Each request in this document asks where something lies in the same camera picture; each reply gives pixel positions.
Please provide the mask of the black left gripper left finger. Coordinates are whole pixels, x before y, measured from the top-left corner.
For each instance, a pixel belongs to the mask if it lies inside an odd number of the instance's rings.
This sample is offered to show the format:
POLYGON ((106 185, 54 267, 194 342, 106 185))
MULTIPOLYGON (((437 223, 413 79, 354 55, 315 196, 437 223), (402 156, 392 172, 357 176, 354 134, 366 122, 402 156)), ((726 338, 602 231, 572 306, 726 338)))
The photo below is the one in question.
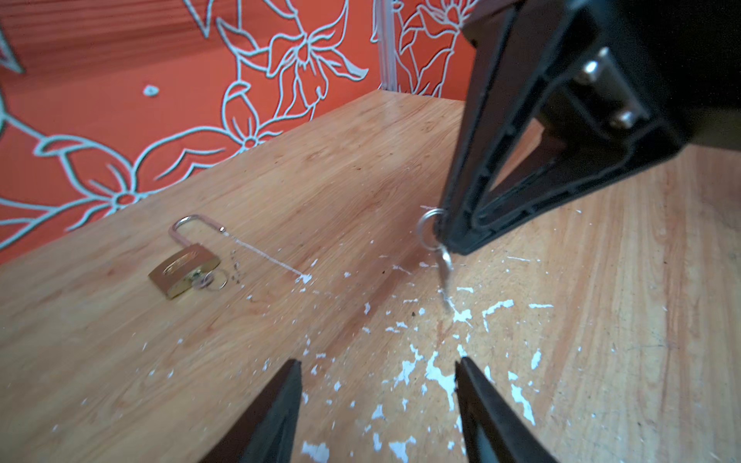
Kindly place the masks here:
POLYGON ((289 359, 202 461, 289 462, 301 399, 301 363, 289 359))

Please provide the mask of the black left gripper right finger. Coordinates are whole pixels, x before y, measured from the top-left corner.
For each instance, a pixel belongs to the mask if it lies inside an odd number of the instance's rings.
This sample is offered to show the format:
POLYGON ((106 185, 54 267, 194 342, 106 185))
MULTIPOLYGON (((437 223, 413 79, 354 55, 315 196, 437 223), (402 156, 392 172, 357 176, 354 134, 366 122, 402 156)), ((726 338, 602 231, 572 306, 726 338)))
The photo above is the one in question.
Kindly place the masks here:
POLYGON ((470 462, 557 462, 472 359, 455 363, 455 384, 470 462))

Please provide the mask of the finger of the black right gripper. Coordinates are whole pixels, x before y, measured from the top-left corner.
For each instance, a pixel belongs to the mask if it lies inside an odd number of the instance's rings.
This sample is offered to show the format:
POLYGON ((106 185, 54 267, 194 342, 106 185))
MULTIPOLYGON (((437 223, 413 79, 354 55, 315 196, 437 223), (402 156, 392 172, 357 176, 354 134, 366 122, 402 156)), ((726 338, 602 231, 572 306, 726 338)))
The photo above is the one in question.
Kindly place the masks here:
POLYGON ((675 157, 686 129, 621 1, 481 1, 435 233, 471 254, 675 157))

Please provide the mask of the small silver key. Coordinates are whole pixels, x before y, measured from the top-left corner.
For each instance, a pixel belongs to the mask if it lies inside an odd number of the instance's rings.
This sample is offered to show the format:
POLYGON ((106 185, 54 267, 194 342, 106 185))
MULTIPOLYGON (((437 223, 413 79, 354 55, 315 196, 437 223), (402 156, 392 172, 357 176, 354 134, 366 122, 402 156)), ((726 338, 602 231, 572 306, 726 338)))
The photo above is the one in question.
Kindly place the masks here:
POLYGON ((230 281, 229 273, 221 268, 195 274, 191 287, 196 291, 221 291, 230 281))

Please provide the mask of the brass padlock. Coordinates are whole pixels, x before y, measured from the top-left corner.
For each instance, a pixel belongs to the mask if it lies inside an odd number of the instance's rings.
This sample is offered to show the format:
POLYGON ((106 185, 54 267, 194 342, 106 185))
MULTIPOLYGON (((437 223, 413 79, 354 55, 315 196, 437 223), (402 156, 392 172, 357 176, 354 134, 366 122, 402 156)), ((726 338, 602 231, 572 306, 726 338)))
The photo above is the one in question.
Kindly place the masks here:
POLYGON ((181 245, 181 250, 158 264, 149 274, 151 282, 168 300, 173 300, 192 289, 191 280, 195 274, 214 270, 221 264, 221 259, 214 252, 201 243, 189 240, 179 231, 183 225, 196 221, 202 222, 218 233, 227 231, 223 225, 203 214, 187 215, 171 226, 168 231, 169 237, 181 245))

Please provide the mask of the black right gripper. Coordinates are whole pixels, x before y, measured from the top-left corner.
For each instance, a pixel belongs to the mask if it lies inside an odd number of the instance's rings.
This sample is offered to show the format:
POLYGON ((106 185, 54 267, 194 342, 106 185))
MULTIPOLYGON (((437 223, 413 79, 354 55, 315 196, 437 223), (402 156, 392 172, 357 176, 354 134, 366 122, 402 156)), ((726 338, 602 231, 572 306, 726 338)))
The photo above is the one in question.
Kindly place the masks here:
POLYGON ((592 1, 590 13, 650 119, 683 144, 739 150, 739 2, 592 1))

